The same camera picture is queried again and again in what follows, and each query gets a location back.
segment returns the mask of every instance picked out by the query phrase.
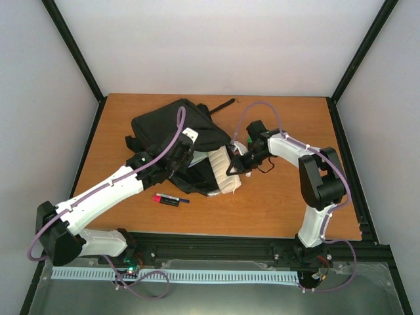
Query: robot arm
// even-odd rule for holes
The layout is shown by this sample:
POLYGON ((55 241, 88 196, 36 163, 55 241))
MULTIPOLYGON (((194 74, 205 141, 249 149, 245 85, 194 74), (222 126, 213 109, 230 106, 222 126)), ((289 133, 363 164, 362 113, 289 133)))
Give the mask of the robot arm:
MULTIPOLYGON (((320 157, 309 152, 307 148, 302 148, 288 141, 284 136, 287 133, 280 133, 279 129, 269 131, 261 121, 254 121, 247 131, 252 140, 252 147, 242 156, 234 156, 227 170, 227 175, 248 173, 257 168, 264 159, 278 156, 299 169, 301 180, 301 194, 306 202, 306 212, 304 221, 297 237, 304 248, 316 247, 322 243, 321 232, 325 231, 323 221, 328 211, 335 207, 345 195, 345 187, 335 174, 333 169, 320 157), (321 171, 326 171, 326 175, 321 175, 321 171)), ((339 170, 341 164, 336 151, 333 148, 320 150, 339 170)))
POLYGON ((135 247, 135 242, 124 229, 107 232, 85 227, 122 200, 162 183, 181 168, 187 168, 193 158, 197 137, 197 132, 186 128, 161 160, 142 171, 135 170, 153 160, 147 152, 135 154, 112 176, 72 199, 55 206, 49 201, 42 203, 37 208, 37 233, 60 215, 39 237, 52 263, 62 266, 85 255, 116 257, 130 246, 135 247))

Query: black bag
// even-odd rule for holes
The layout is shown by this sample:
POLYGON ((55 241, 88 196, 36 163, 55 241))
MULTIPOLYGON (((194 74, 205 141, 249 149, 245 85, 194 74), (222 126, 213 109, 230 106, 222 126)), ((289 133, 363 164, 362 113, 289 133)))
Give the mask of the black bag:
MULTIPOLYGON (((148 151, 160 147, 171 135, 177 131, 176 117, 180 106, 186 109, 184 128, 191 128, 198 132, 194 143, 195 151, 209 152, 218 150, 230 142, 230 137, 217 127, 210 117, 209 109, 204 104, 196 106, 189 100, 182 98, 153 112, 140 115, 131 122, 135 138, 125 137, 127 147, 134 153, 148 151)), ((208 159, 189 167, 185 172, 176 172, 170 181, 183 192, 208 192, 218 190, 217 182, 208 159)))

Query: purple cable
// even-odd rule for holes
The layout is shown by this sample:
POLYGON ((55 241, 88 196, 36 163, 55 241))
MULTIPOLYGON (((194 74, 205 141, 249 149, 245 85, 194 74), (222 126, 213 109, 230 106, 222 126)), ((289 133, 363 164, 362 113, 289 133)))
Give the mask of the purple cable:
POLYGON ((248 112, 248 110, 250 110, 255 105, 259 105, 259 104, 266 105, 269 108, 271 108, 271 110, 273 111, 274 115, 276 115, 277 125, 278 125, 278 129, 280 130, 280 134, 285 138, 284 132, 282 130, 282 121, 280 119, 280 115, 278 114, 277 110, 269 102, 263 102, 262 100, 258 100, 256 102, 252 103, 251 105, 248 105, 247 108, 243 111, 243 113, 242 113, 242 115, 241 115, 241 117, 239 119, 239 123, 236 126, 236 130, 235 130, 235 133, 234 133, 234 137, 232 139, 232 142, 234 142, 236 140, 236 137, 238 136, 238 133, 239 133, 239 128, 241 127, 241 123, 242 123, 243 119, 245 118, 245 115, 248 112))
POLYGON ((136 280, 135 282, 133 282, 131 284, 127 284, 127 282, 124 281, 123 277, 121 276, 121 274, 118 272, 117 268, 112 263, 111 259, 107 255, 103 255, 103 257, 106 259, 108 264, 110 264, 112 270, 115 272, 115 275, 117 276, 117 279, 124 285, 124 288, 129 290, 136 297, 140 297, 141 299, 144 299, 144 300, 157 300, 157 299, 160 299, 160 298, 164 297, 166 295, 166 293, 168 293, 170 283, 169 283, 169 278, 166 275, 166 273, 164 273, 160 270, 154 270, 154 271, 148 272, 147 274, 143 275, 140 279, 136 280), (144 295, 141 295, 141 294, 137 293, 136 291, 134 291, 133 289, 131 289, 132 286, 138 284, 140 281, 147 278, 148 276, 151 276, 152 274, 160 274, 165 278, 166 288, 165 288, 165 291, 162 294, 158 295, 157 297, 145 297, 144 295))
MULTIPOLYGON (((186 116, 185 107, 181 106, 178 109, 178 112, 177 112, 177 127, 178 127, 178 129, 177 129, 175 135, 173 136, 172 140, 170 141, 170 143, 167 145, 167 147, 157 157, 155 157, 152 161, 138 167, 137 169, 135 169, 135 170, 133 170, 133 171, 121 176, 121 177, 118 177, 118 178, 114 179, 113 183, 114 182, 119 182, 119 181, 121 181, 123 179, 126 179, 127 177, 133 175, 133 174, 136 174, 140 171, 143 171, 144 169, 147 169, 149 166, 151 166, 154 163, 156 163, 157 161, 159 161, 172 148, 174 143, 177 141, 177 139, 178 139, 179 135, 181 134, 182 129, 184 127, 185 116, 186 116)), ((105 183, 105 184, 95 188, 94 190, 92 190, 88 194, 85 194, 83 197, 81 197, 80 199, 78 199, 77 201, 72 203, 70 206, 75 207, 76 205, 79 205, 81 202, 85 201, 87 198, 91 197, 92 195, 96 194, 97 192, 101 191, 102 189, 108 187, 109 185, 110 185, 109 183, 105 183)), ((32 242, 31 242, 31 245, 29 246, 28 250, 26 251, 26 256, 28 257, 28 259, 30 261, 44 261, 45 259, 48 259, 47 256, 43 256, 43 257, 39 257, 39 258, 33 257, 32 256, 32 249, 35 246, 36 241, 47 230, 47 228, 49 228, 55 221, 57 221, 60 217, 65 215, 67 212, 70 212, 70 210, 65 209, 65 210, 61 211, 54 218, 52 218, 49 222, 47 222, 46 225, 42 227, 42 229, 40 229, 38 231, 38 233, 33 238, 32 242)))
MULTIPOLYGON (((130 177, 133 174, 137 174, 138 172, 141 172, 144 169, 147 169, 149 166, 151 166, 154 163, 156 163, 157 161, 159 161, 172 148, 172 146, 174 145, 174 143, 177 141, 177 139, 178 139, 179 135, 181 134, 182 129, 184 127, 185 116, 186 116, 185 107, 184 106, 181 106, 178 109, 178 112, 177 112, 177 127, 178 127, 178 129, 177 129, 174 137, 172 138, 172 140, 168 144, 168 146, 157 157, 155 157, 152 161, 150 161, 150 162, 148 162, 148 163, 146 163, 146 164, 138 167, 137 169, 134 169, 133 171, 131 171, 131 172, 127 173, 127 174, 124 174, 123 176, 120 176, 120 177, 114 179, 112 182, 115 183, 115 182, 119 182, 119 181, 121 181, 123 179, 126 179, 127 177, 130 177)), ((81 202, 85 201, 87 198, 91 197, 92 195, 96 194, 97 192, 101 191, 102 189, 108 187, 109 185, 110 185, 110 183, 107 182, 107 183, 103 184, 102 186, 99 186, 98 188, 92 190, 88 194, 85 194, 83 197, 81 197, 80 199, 78 199, 77 201, 75 201, 72 204, 72 207, 75 207, 76 205, 79 205, 81 202)))
POLYGON ((334 170, 334 172, 337 174, 337 176, 343 182, 343 185, 344 185, 345 190, 346 190, 346 193, 347 193, 347 200, 344 203, 342 203, 340 205, 337 205, 337 206, 331 208, 329 211, 327 211, 326 216, 324 217, 324 220, 322 221, 322 224, 321 224, 320 235, 322 237, 322 241, 324 243, 326 243, 326 244, 333 244, 333 243, 337 243, 337 242, 346 242, 347 243, 347 245, 350 247, 350 250, 352 251, 352 254, 353 254, 353 261, 354 261, 353 273, 352 273, 351 277, 345 283, 339 285, 338 287, 335 287, 333 289, 328 289, 328 290, 315 290, 315 292, 330 292, 330 291, 335 291, 336 289, 340 289, 340 288, 348 285, 354 279, 354 277, 356 276, 356 263, 357 263, 357 261, 356 261, 356 253, 354 252, 354 248, 353 248, 352 244, 349 241, 347 241, 347 240, 332 240, 332 241, 327 241, 325 239, 325 234, 326 234, 326 228, 327 228, 327 223, 328 223, 329 218, 330 218, 330 214, 332 214, 332 212, 334 212, 336 210, 342 209, 343 207, 345 207, 346 205, 348 205, 351 202, 352 196, 351 196, 351 192, 350 192, 350 186, 348 185, 347 180, 344 177, 344 175, 340 172, 340 170, 338 170, 338 168, 334 165, 334 163, 331 162, 326 156, 324 156, 319 151, 311 148, 309 145, 306 145, 303 142, 301 142, 301 141, 299 141, 299 140, 297 140, 295 138, 292 138, 289 135, 285 135, 285 133, 282 130, 282 121, 280 119, 279 113, 277 112, 277 110, 275 109, 275 107, 273 105, 271 105, 270 103, 268 103, 268 102, 256 101, 256 102, 252 103, 251 105, 248 105, 247 106, 247 108, 243 111, 243 113, 241 115, 241 118, 240 118, 240 120, 238 122, 238 126, 236 127, 236 130, 235 130, 234 137, 233 137, 232 141, 235 141, 236 140, 236 137, 237 137, 238 132, 239 132, 239 128, 240 128, 241 123, 242 123, 242 121, 243 121, 243 119, 245 117, 245 114, 248 112, 249 109, 251 109, 255 105, 259 105, 259 104, 268 106, 274 112, 274 115, 277 118, 277 124, 278 124, 278 128, 279 128, 279 132, 280 132, 281 136, 286 141, 289 141, 290 143, 293 143, 294 145, 296 145, 296 146, 298 146, 300 148, 303 148, 305 150, 308 150, 308 151, 316 154, 320 158, 322 158, 334 170))
POLYGON ((59 218, 61 218, 63 215, 65 215, 67 212, 69 212, 69 209, 65 209, 64 211, 60 212, 58 215, 56 215, 54 218, 52 218, 50 221, 48 221, 35 235, 33 238, 31 245, 29 246, 28 250, 26 251, 26 256, 30 261, 44 261, 45 259, 48 259, 48 256, 42 256, 42 257, 34 257, 32 256, 32 249, 35 246, 37 240, 41 237, 42 234, 51 226, 54 224, 55 221, 57 221, 59 218))

